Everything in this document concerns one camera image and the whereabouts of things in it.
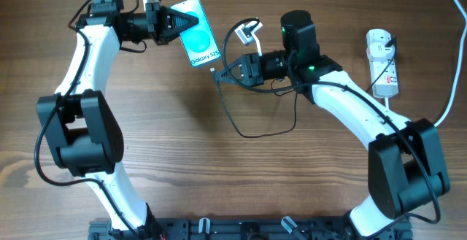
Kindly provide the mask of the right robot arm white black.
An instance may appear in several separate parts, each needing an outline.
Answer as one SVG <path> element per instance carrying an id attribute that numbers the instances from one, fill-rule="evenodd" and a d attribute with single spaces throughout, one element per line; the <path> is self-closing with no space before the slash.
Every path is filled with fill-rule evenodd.
<path id="1" fill-rule="evenodd" d="M 450 181 L 436 126 L 427 119 L 412 121 L 382 106 L 360 89 L 333 59 L 320 52 L 311 15 L 305 10 L 285 13 L 280 20 L 283 49 L 250 53 L 213 71 L 224 82 L 262 93 L 268 80 L 290 80 L 290 91 L 336 117 L 368 152 L 368 197 L 338 219 L 313 220 L 302 233 L 290 217 L 283 228 L 298 239 L 328 235 L 335 239 L 409 239 L 416 209 L 432 204 Z"/>

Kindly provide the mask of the blue screen smartphone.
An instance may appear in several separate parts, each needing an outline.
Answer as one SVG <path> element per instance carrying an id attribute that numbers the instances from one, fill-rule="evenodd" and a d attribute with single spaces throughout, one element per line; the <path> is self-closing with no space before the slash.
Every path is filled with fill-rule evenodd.
<path id="1" fill-rule="evenodd" d="M 201 0 L 186 0 L 171 9 L 198 18 L 198 24 L 180 34 L 180 39 L 192 67 L 200 67 L 220 57 L 220 51 L 205 14 Z"/>

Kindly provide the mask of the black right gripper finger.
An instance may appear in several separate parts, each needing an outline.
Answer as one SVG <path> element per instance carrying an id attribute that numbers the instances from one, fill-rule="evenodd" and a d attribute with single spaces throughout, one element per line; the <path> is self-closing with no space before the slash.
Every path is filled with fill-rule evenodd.
<path id="1" fill-rule="evenodd" d="M 237 84 L 241 83 L 242 79 L 232 76 L 226 71 L 217 71 L 215 72 L 215 82 Z"/>
<path id="2" fill-rule="evenodd" d="M 244 76 L 247 73 L 247 67 L 245 65 L 246 56 L 241 55 L 235 61 L 228 64 L 228 69 L 233 76 Z"/>

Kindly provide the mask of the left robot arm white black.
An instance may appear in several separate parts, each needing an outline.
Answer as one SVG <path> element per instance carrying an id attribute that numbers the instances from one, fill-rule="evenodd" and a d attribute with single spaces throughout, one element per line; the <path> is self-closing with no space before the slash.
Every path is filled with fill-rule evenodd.
<path id="1" fill-rule="evenodd" d="M 104 97 L 112 64 L 125 42 L 165 45 L 197 24 L 161 0 L 136 0 L 130 11 L 123 0 L 87 0 L 68 24 L 77 36 L 69 70 L 54 94 L 37 102 L 37 142 L 47 143 L 73 184 L 92 188 L 119 239 L 156 237 L 161 229 L 122 164 L 123 134 Z"/>

